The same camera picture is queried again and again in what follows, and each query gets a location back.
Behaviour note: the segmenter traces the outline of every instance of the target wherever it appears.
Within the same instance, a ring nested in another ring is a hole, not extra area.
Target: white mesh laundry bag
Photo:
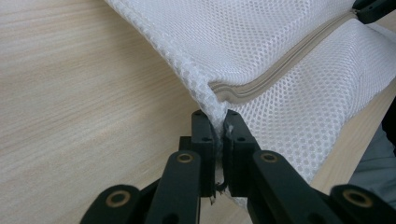
[[[107,2],[174,68],[218,132],[227,109],[238,111],[261,148],[284,155],[307,182],[343,124],[396,74],[394,33],[353,19],[354,0]]]

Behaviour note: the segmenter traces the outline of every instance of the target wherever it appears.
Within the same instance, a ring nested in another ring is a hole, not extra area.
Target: wooden table
[[[104,1],[3,1],[0,52],[0,223],[78,223],[104,189],[160,177],[191,134],[196,103]],[[356,135],[337,146],[350,151],[335,148],[315,188],[349,179],[395,92],[393,82],[348,123]],[[201,214],[250,223],[224,196]]]

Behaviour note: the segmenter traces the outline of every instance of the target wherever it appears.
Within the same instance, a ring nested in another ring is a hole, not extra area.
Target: beige zipper tape
[[[351,10],[334,20],[322,24],[319,28],[289,50],[265,73],[245,85],[233,86],[219,82],[211,82],[209,83],[209,86],[221,102],[228,101],[232,104],[242,104],[252,100],[267,91],[335,29],[346,21],[356,18],[356,12]]]

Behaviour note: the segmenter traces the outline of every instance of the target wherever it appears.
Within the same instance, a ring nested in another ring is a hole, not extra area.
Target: black metal bracket
[[[396,9],[394,0],[357,0],[353,7],[364,24],[378,21]]]
[[[216,135],[202,111],[191,115],[191,137],[180,137],[179,151],[163,176],[145,189],[118,185],[102,192],[81,220],[102,223],[199,223],[201,197],[228,188],[246,197],[259,223],[394,223],[396,211],[368,190],[337,186],[330,196],[312,188],[287,160],[261,150],[240,114],[228,111],[222,139],[224,182],[215,183]]]

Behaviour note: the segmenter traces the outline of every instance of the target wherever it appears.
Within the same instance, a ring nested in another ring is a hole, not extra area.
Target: brass screw
[[[368,208],[373,206],[373,201],[365,194],[355,189],[344,189],[344,198],[359,207]]]
[[[277,156],[268,152],[262,153],[260,155],[260,158],[262,158],[262,160],[266,162],[277,162]]]
[[[188,153],[183,153],[177,156],[177,161],[182,163],[189,163],[193,159],[193,156]]]
[[[115,197],[121,196],[121,200],[115,200]],[[106,204],[109,207],[116,208],[121,207],[129,202],[131,199],[131,194],[126,190],[116,190],[112,192],[106,198]]]

